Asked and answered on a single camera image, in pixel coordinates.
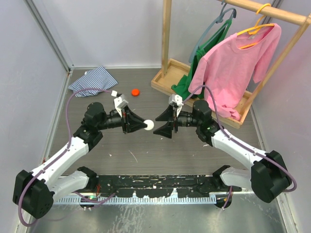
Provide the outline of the wooden clothes rack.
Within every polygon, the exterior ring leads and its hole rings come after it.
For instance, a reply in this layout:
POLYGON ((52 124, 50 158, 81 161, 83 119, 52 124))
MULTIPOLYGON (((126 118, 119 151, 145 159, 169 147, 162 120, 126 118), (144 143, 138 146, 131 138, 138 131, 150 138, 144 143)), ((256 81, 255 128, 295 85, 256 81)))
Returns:
MULTIPOLYGON (((235 128, 239 129, 244 123, 245 118, 251 108, 251 105, 255 97, 260 93, 268 80, 272 77, 274 72, 278 69, 285 57, 292 50, 294 45, 298 42, 300 37, 306 31, 311 24, 311 16, 303 16, 295 14, 289 11, 281 10, 272 6, 265 6, 264 4, 254 2, 251 0, 225 0, 224 3, 236 6, 248 11, 258 12, 264 16, 279 19, 294 25, 298 25, 299 29, 289 41, 283 52, 274 61, 273 65, 267 71, 265 78, 257 85, 254 92, 245 91, 242 100, 239 102, 236 110, 241 115, 239 121, 232 118, 220 118, 220 120, 235 128)), ((151 87, 166 94, 173 94, 171 86, 179 82, 183 75, 186 75, 190 71, 190 66, 177 61, 175 59, 169 59, 169 40, 170 40, 170 24, 171 24, 171 8, 172 1, 163 1, 163 26, 162 26, 162 64, 161 70, 151 80, 151 87)))

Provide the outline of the white earbud charging case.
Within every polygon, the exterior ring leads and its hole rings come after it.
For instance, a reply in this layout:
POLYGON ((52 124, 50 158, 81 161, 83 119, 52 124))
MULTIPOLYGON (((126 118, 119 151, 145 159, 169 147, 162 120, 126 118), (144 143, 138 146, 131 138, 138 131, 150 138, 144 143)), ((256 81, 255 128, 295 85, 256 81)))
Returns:
POLYGON ((154 128, 154 126, 155 126, 154 122, 153 122, 152 120, 150 120, 150 119, 145 120, 145 121, 144 121, 144 124, 147 125, 147 126, 144 128, 144 129, 147 130, 147 131, 152 130, 152 129, 154 128))

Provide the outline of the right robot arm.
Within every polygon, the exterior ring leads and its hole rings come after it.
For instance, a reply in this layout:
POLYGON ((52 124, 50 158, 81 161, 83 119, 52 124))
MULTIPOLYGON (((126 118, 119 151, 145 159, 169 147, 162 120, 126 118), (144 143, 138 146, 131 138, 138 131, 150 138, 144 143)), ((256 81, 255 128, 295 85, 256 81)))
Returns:
POLYGON ((154 134, 171 138, 179 127, 195 127, 202 142, 224 151, 247 168, 244 171, 231 166, 221 167, 214 172, 215 189, 245 188, 252 190, 263 202, 270 203, 292 184, 284 160, 277 151, 259 150, 230 134, 212 118, 212 110, 206 101, 195 101, 190 113, 181 108, 182 104, 172 101, 156 118, 165 124, 154 130, 154 134))

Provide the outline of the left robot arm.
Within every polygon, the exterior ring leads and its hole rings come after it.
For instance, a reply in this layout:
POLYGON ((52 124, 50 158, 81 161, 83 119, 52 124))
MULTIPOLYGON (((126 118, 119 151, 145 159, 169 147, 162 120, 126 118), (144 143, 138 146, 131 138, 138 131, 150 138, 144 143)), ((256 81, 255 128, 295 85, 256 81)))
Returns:
POLYGON ((98 186, 97 174, 82 166, 64 178, 61 175, 78 159, 88 154, 103 138, 103 130, 120 127, 124 133, 151 130, 152 120, 133 113, 121 104, 107 114, 99 102, 87 107, 81 126, 68 143, 49 160, 30 172, 22 170, 15 181, 13 202, 18 216, 26 211, 35 219, 42 218, 60 198, 78 191, 93 192, 98 186))

